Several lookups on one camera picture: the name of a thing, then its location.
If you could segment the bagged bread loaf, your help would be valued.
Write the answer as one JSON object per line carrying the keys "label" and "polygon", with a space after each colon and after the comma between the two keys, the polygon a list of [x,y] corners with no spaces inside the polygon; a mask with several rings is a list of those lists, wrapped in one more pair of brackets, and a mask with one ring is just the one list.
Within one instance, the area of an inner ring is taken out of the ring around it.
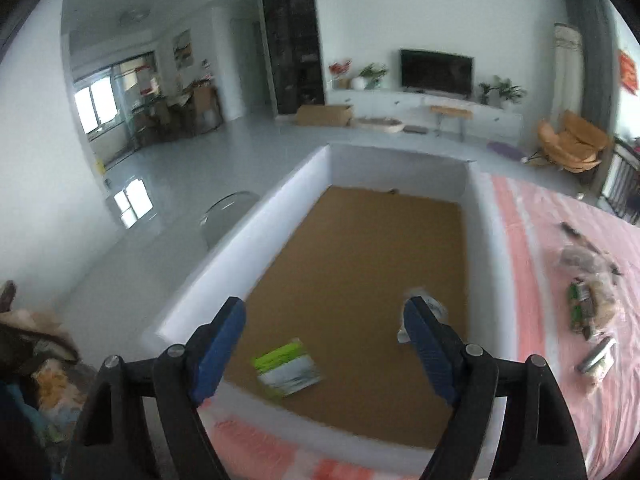
{"label": "bagged bread loaf", "polygon": [[594,328],[603,333],[622,312],[618,279],[606,261],[582,245],[566,245],[560,251],[559,264],[574,278],[582,278],[590,288],[594,304]]}

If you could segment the small wooden stool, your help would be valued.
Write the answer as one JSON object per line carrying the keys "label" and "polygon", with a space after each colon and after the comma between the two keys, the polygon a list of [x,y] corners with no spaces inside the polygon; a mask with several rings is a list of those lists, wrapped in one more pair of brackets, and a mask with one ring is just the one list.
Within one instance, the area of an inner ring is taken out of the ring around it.
{"label": "small wooden stool", "polygon": [[443,105],[431,105],[430,112],[435,115],[436,118],[436,134],[440,136],[444,130],[442,130],[442,123],[446,118],[457,119],[459,121],[459,136],[463,141],[466,135],[466,125],[473,119],[472,110],[466,110],[465,108],[443,106]]}

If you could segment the leafy plant white pot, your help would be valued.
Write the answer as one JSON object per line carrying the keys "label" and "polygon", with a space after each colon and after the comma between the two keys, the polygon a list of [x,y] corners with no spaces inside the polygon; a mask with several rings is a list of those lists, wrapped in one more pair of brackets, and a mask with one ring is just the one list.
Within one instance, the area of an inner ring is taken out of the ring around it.
{"label": "leafy plant white pot", "polygon": [[504,110],[520,104],[527,96],[527,91],[519,84],[514,84],[510,78],[494,77],[494,87],[500,106]]}

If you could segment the white cardboard storage box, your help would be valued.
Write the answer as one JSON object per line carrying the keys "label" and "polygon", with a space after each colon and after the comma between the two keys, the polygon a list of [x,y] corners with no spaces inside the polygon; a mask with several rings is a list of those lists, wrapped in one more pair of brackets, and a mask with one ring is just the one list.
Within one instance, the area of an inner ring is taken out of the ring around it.
{"label": "white cardboard storage box", "polygon": [[[187,341],[238,297],[245,327],[209,401],[234,387],[314,426],[432,457],[450,409],[416,349],[397,340],[406,296],[427,292],[463,340],[518,358],[497,344],[514,343],[515,318],[479,174],[446,156],[319,148],[207,255],[146,329],[145,347]],[[250,361],[295,338],[323,379],[268,398]]]}

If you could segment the black tall cabinet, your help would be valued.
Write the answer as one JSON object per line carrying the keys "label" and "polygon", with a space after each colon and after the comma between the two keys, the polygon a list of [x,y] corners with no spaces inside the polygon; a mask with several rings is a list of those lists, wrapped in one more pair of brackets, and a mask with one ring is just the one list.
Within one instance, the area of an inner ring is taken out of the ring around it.
{"label": "black tall cabinet", "polygon": [[324,102],[316,0],[262,0],[274,99],[279,115]]}

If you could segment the green white snack packet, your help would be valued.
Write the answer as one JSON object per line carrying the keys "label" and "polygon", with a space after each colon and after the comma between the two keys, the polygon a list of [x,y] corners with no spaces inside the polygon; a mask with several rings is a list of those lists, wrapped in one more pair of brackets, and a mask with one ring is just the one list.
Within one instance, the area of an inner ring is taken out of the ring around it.
{"label": "green white snack packet", "polygon": [[323,375],[298,338],[250,361],[266,396],[282,399],[321,382]]}

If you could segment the small potted plant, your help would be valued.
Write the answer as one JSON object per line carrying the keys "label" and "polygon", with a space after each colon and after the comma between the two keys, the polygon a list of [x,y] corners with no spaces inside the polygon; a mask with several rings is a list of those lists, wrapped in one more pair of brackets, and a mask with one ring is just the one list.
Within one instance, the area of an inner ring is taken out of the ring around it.
{"label": "small potted plant", "polygon": [[478,85],[478,102],[482,105],[488,105],[491,92],[494,91],[494,86],[492,84],[488,84],[488,82],[481,82]]}

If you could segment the striped pink grey tablecloth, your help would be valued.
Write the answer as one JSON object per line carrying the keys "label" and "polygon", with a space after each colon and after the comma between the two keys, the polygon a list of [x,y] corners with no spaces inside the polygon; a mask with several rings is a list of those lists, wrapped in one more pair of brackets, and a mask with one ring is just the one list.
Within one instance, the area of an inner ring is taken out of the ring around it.
{"label": "striped pink grey tablecloth", "polygon": [[[498,267],[506,276],[513,344],[524,358],[542,354],[559,379],[591,479],[635,479],[639,468],[639,230],[593,206],[533,183],[479,174],[476,184],[493,215]],[[588,351],[570,332],[567,270],[559,263],[566,220],[608,250],[625,275],[616,286],[616,339],[611,365],[597,387],[575,368]],[[201,411],[224,466],[240,479],[415,479],[431,457],[426,448],[356,438],[267,408],[226,387]]]}

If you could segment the brown cardboard box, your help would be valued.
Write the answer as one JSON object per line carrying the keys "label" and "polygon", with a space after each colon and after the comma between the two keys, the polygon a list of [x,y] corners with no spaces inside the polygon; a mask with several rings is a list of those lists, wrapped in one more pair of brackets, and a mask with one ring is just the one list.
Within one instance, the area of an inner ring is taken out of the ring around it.
{"label": "brown cardboard box", "polygon": [[349,105],[303,105],[295,115],[302,127],[347,127],[354,117]]}

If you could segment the white tv cabinet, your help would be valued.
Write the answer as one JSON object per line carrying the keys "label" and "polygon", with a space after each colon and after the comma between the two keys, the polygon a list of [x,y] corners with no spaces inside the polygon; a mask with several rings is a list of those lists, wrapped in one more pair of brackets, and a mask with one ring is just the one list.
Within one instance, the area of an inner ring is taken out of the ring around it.
{"label": "white tv cabinet", "polygon": [[[489,141],[519,144],[523,133],[523,117],[518,112],[482,105],[467,100],[431,96],[425,93],[390,90],[329,90],[326,104],[349,105],[357,118],[397,119],[406,127],[436,132],[436,118],[431,105],[472,110],[473,119],[466,125],[466,135]],[[459,135],[459,121],[446,118],[443,133]]]}

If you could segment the dark wooden chair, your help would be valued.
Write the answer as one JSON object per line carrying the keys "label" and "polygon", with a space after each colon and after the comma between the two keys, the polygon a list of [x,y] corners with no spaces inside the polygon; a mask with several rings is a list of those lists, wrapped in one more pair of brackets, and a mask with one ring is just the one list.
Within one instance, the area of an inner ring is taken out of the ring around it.
{"label": "dark wooden chair", "polygon": [[639,225],[639,149],[615,139],[598,204],[633,226]]}

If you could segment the black flat television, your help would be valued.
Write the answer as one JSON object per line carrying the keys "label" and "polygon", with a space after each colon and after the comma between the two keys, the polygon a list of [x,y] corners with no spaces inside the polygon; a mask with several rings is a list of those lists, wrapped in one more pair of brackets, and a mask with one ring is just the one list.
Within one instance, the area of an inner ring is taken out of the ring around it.
{"label": "black flat television", "polygon": [[469,98],[473,93],[474,58],[449,53],[400,50],[402,88]]}

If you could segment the orange lounge chair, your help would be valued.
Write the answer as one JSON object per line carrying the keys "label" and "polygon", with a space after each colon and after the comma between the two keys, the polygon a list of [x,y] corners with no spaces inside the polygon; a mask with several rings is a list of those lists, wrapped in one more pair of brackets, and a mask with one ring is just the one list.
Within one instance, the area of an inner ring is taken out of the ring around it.
{"label": "orange lounge chair", "polygon": [[611,145],[608,134],[570,110],[563,113],[561,122],[559,131],[548,120],[538,124],[538,141],[544,157],[572,174],[599,166],[602,153]]}

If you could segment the red flower vase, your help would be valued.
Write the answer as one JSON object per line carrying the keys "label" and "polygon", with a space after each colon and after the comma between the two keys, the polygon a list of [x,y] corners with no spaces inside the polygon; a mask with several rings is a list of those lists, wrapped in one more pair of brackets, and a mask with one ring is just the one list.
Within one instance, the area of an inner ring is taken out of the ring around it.
{"label": "red flower vase", "polygon": [[352,60],[345,58],[329,65],[330,84],[333,90],[347,89],[349,87],[349,72],[352,68]]}

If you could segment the green potted plant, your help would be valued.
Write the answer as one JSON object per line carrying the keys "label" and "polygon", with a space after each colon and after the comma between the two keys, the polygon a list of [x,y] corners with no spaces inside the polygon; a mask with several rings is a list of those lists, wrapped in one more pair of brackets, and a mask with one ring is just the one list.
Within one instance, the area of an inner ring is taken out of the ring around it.
{"label": "green potted plant", "polygon": [[374,90],[382,86],[383,79],[388,74],[388,68],[384,64],[371,63],[363,68],[359,74],[366,81],[366,89]]}

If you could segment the red wall hanging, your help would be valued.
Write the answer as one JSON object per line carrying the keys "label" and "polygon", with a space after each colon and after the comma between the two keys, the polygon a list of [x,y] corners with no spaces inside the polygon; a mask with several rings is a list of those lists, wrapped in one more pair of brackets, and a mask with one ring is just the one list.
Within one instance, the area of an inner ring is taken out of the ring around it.
{"label": "red wall hanging", "polygon": [[636,62],[625,50],[619,50],[618,64],[620,64],[620,84],[631,94],[636,94],[639,90]]}

